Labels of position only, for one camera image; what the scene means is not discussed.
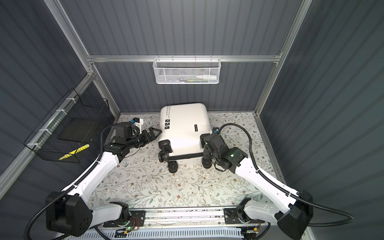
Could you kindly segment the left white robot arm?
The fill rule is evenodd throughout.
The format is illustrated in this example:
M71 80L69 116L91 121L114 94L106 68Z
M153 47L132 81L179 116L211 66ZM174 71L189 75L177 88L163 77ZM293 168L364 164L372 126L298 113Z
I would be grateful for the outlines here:
M105 222L118 221L129 225L132 217L127 204L111 202L98 208L89 208L88 201L101 181L113 170L131 149L139 149L156 140L162 130L150 127L142 130L141 119L113 124L104 129L115 130L110 142L101 142L97 159L61 192L52 192L46 199L46 226L53 232L79 237L88 229Z

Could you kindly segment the white hard-shell suitcase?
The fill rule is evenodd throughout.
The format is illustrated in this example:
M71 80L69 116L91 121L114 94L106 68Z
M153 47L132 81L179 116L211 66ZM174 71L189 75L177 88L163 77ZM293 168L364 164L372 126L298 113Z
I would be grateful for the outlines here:
M212 128L204 104L163 107L160 129L159 161L168 164L170 173L176 173L179 165L185 163L201 163L205 169L211 168L204 138L212 133Z

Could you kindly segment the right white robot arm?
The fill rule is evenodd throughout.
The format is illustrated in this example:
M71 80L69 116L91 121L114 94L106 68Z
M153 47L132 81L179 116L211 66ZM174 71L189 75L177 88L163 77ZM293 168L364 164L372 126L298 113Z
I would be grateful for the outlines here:
M300 204L290 194L296 190L284 185L266 171L254 165L250 155L239 148L228 148L218 134L210 134L203 139L204 155L223 170L242 177L261 191L272 205L244 198L236 207L238 219L242 223L262 220L276 224L293 240L299 240L313 217L313 207Z

